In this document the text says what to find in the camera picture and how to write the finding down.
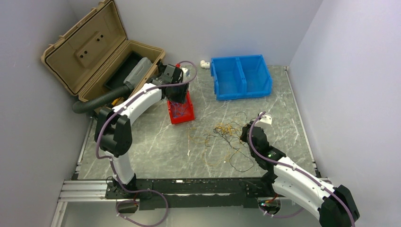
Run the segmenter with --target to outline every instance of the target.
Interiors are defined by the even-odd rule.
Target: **vacuum hose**
[[[95,110],[96,108],[104,106],[108,103],[111,103],[113,100],[122,97],[130,92],[131,89],[127,85],[123,85],[107,92],[102,96],[88,100],[87,102],[77,101],[76,103],[74,103],[74,105],[72,105],[72,110],[74,111],[74,113],[83,114]]]

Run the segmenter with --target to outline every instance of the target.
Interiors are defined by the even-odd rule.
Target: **blue plastic container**
[[[273,80],[262,55],[212,58],[211,64],[217,100],[270,95]]]

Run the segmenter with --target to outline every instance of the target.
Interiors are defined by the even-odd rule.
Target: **pvc elbow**
[[[204,69],[210,69],[210,62],[206,62],[205,60],[201,60],[200,66]]]

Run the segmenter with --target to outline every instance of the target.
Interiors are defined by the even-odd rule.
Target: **gray marble surface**
[[[259,112],[272,116],[268,129],[269,142],[285,152],[306,171],[314,174],[301,121],[282,66],[269,66],[273,90],[264,98],[216,101],[210,70],[200,69],[190,84],[190,94],[196,119],[178,125],[170,122],[166,101],[151,106],[133,124],[133,143],[130,161],[138,178],[204,178],[204,177],[255,177],[266,171],[250,157],[247,145],[240,144],[236,135],[231,145],[239,148],[235,153],[221,137],[210,136],[218,125],[230,124],[241,129]],[[95,157],[93,140],[96,121],[91,126],[89,140],[83,154],[78,179],[105,179],[112,175],[106,159]]]

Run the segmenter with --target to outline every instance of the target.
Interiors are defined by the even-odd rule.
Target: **purple cable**
[[[191,61],[180,61],[178,64],[182,64],[182,63],[190,63],[190,64],[195,68],[195,76],[194,76],[192,79],[190,79],[190,80],[188,80],[188,81],[186,81],[186,82],[183,82],[183,83],[178,83],[178,84],[164,84],[164,85],[159,85],[159,86],[151,87],[151,88],[149,88],[149,89],[147,89],[147,90],[145,90],[145,91],[139,92],[139,93],[135,94],[135,96],[134,96],[129,102],[127,102],[127,104],[125,105],[125,107],[128,107],[129,105],[131,105],[131,104],[132,104],[133,102],[135,102],[135,100],[137,100],[141,95],[145,94],[145,93],[148,92],[148,91],[151,91],[151,90],[154,90],[154,89],[157,89],[157,88],[162,88],[162,87],[176,87],[176,86],[181,86],[181,85],[185,85],[185,84],[187,84],[187,83],[193,81],[193,80],[196,78],[196,76],[198,75],[198,69],[196,68],[196,65],[195,65],[193,62],[191,62]],[[136,222],[136,221],[134,221],[134,220],[132,220],[132,219],[130,219],[130,218],[127,218],[126,216],[124,216],[124,215],[122,215],[122,214],[120,214],[120,213],[118,212],[118,207],[119,207],[122,203],[127,203],[127,202],[132,202],[132,201],[130,201],[130,200],[125,200],[125,201],[119,202],[119,203],[117,204],[117,206],[116,206],[117,214],[118,214],[120,217],[122,217],[122,218],[124,218],[124,219],[126,219],[126,220],[128,220],[128,221],[134,223],[135,225],[138,225],[138,226],[142,226],[142,227],[154,227],[154,226],[157,226],[157,225],[159,225],[160,223],[162,223],[162,222],[167,218],[167,214],[168,214],[168,203],[167,203],[167,199],[165,198],[165,196],[164,196],[162,193],[160,193],[160,192],[158,192],[158,191],[155,191],[155,190],[152,190],[152,189],[137,190],[137,191],[130,191],[130,190],[126,189],[126,188],[124,187],[124,184],[121,182],[121,179],[120,179],[120,178],[118,177],[118,175],[117,175],[117,172],[116,172],[116,170],[115,170],[114,163],[113,163],[113,157],[108,156],[108,155],[105,155],[105,156],[100,156],[100,155],[99,155],[100,140],[101,140],[101,138],[102,138],[102,136],[103,136],[103,133],[104,133],[105,130],[106,130],[107,125],[112,121],[112,119],[113,119],[114,117],[116,117],[116,116],[117,116],[119,113],[121,113],[123,110],[124,110],[124,108],[120,108],[119,110],[117,110],[117,111],[116,111],[113,115],[111,115],[110,118],[108,118],[108,119],[106,120],[106,122],[103,124],[103,126],[102,126],[102,128],[101,128],[101,130],[100,130],[100,132],[99,132],[99,136],[97,137],[95,155],[96,155],[96,158],[98,158],[98,159],[103,159],[103,158],[108,158],[108,159],[110,159],[110,166],[111,166],[111,169],[112,169],[112,171],[113,171],[113,174],[116,175],[116,178],[117,178],[118,183],[120,184],[121,188],[122,188],[125,192],[128,192],[128,193],[153,192],[153,193],[156,193],[156,194],[160,195],[160,196],[163,198],[163,200],[164,200],[165,203],[166,203],[166,212],[165,212],[163,218],[162,218],[160,221],[158,221],[157,223],[153,224],[153,225],[143,225],[143,224],[138,223],[138,222]]]
[[[266,213],[267,215],[269,215],[269,217],[272,217],[272,218],[292,218],[292,217],[295,217],[295,216],[297,216],[299,213],[301,213],[302,211],[304,210],[304,208],[301,208],[301,209],[299,209],[297,212],[295,212],[295,213],[293,213],[293,214],[290,214],[290,215],[282,215],[282,216],[276,216],[276,215],[272,215],[272,214],[269,214],[269,213]]]
[[[292,166],[291,166],[291,165],[288,165],[288,164],[282,163],[282,162],[278,162],[278,161],[275,161],[275,160],[266,158],[265,156],[262,156],[262,155],[255,149],[255,147],[253,146],[252,138],[251,138],[253,127],[255,126],[255,123],[256,123],[258,120],[260,120],[260,119],[262,118],[262,116],[263,116],[265,113],[266,113],[266,111],[263,111],[263,112],[256,118],[256,120],[252,123],[251,128],[249,129],[249,135],[248,135],[249,145],[251,146],[251,148],[252,148],[252,150],[255,152],[255,154],[256,154],[257,156],[259,156],[260,158],[262,158],[262,159],[264,159],[264,160],[266,160],[266,161],[268,161],[268,162],[271,162],[271,163],[274,163],[274,164],[278,164],[278,165],[282,165],[282,166],[285,166],[285,167],[288,167],[288,168],[291,168],[291,169],[292,169]],[[311,177],[311,176],[310,176],[309,174],[307,174],[305,171],[303,171],[303,170],[301,170],[301,169],[299,169],[299,168],[296,168],[295,170],[297,170],[298,172],[302,173],[303,175],[305,175],[306,177],[308,177],[310,180],[312,180],[313,182],[315,182],[315,184],[317,184],[317,186],[319,186],[319,187],[322,186],[322,184],[321,184],[320,182],[318,182],[317,180],[315,180],[313,177]],[[355,227],[354,218],[352,217],[351,211],[349,211],[347,205],[345,205],[345,203],[344,203],[337,195],[335,195],[334,193],[332,193],[332,192],[331,192],[330,190],[328,190],[326,187],[324,188],[324,190],[325,190],[327,193],[329,193],[333,198],[335,198],[335,199],[344,207],[345,211],[346,211],[347,214],[348,214],[349,220],[351,221],[352,227]]]

